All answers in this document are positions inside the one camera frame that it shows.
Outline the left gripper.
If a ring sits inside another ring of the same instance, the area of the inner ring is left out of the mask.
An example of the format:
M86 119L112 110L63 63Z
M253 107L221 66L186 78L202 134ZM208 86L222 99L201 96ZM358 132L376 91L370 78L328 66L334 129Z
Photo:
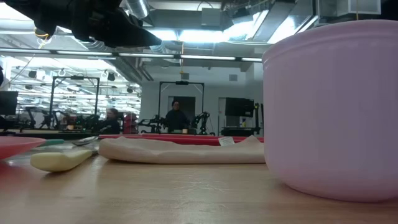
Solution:
M127 16L115 0L41 1L34 23L52 35L55 29L70 29L75 38L102 41L108 47L150 47L162 40L143 28L142 20Z

